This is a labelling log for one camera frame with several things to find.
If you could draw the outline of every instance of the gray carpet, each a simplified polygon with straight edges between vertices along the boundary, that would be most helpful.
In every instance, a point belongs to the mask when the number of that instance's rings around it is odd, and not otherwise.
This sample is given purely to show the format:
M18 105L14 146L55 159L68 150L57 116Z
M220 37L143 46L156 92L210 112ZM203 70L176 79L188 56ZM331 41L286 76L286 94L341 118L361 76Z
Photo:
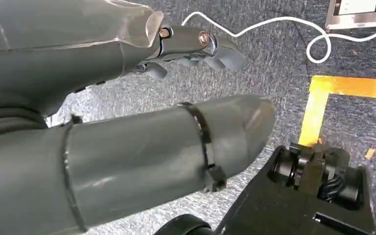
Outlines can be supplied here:
M173 24L180 24L192 11L206 12L233 31L283 15L307 19L323 26L327 0L142 0L162 10ZM189 25L208 27L200 18ZM352 30L362 37L376 29ZM228 189L213 195L195 193L166 205L115 221L88 232L89 235L153 234L164 223L183 213L194 214L212 224L219 223L233 201L264 165L273 149L297 142L305 111L309 81L314 74L376 77L376 39L350 43L332 39L332 55L323 64L307 63L307 43L318 33L304 25L279 22L263 26L235 39L247 55L241 71L213 71L205 65L185 68L167 63L168 76L156 80L147 75L130 75L103 86L90 87L68 97L53 124L68 120L70 113L84 121L150 112L180 101L197 102L231 94L264 94L276 106L276 124L266 149L242 174L229 181ZM323 56L323 42L313 55ZM376 99L332 95L325 112L321 137L352 155L352 166L367 165L372 174L376 208L376 153L364 158L368 148L376 149Z

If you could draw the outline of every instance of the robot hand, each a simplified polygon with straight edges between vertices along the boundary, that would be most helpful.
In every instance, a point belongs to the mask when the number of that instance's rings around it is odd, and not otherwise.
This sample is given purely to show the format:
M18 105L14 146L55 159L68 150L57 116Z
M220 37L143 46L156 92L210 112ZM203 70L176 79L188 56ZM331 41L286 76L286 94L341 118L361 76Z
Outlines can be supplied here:
M176 60L188 67L205 61L215 70L239 70L245 62L245 56L228 38L218 38L196 27L163 25L159 36L157 57L138 65L133 73L164 78L166 70L157 61Z

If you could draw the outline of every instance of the small debris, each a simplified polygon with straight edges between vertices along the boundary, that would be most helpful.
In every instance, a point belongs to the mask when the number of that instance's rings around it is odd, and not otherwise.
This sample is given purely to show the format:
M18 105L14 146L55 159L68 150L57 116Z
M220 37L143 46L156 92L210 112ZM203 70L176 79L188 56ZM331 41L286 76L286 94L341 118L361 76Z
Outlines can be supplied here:
M365 158L371 160L375 152L376 150L373 148L368 149L367 153L365 154Z

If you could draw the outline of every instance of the black wire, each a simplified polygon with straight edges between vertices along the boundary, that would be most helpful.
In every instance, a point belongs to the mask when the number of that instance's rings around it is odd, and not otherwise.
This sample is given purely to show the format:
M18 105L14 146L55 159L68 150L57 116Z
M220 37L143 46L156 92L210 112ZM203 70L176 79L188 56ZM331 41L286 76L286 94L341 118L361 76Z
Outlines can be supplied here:
M283 16L290 16L288 14L286 14L285 12L280 12L280 11L276 11L276 10L272 10L272 9L268 9L266 8L267 11L271 11L271 12L274 12L274 13L278 13L278 14L281 14ZM299 30L298 26L296 25L296 22L292 21L292 24L293 26L295 26L295 29L296 31L298 32L299 34L299 38L302 40L305 48L307 47L307 44L306 44L306 40L304 39L301 31ZM310 83L312 81L312 78L309 76L309 68L308 68L308 64L309 64L309 61L308 61L308 57L305 56L305 68L306 68L306 76L308 78L308 82Z
M322 185L319 198L325 201L331 201L344 189L344 187L344 179L339 175L335 175L331 180Z

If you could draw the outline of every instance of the gray plastic cover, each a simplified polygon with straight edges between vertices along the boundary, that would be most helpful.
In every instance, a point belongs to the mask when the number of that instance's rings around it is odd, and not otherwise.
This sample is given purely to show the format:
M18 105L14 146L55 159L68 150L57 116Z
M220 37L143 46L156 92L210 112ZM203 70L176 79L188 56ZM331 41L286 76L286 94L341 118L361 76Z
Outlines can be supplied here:
M0 51L112 41L150 47L163 17L124 0L0 0Z

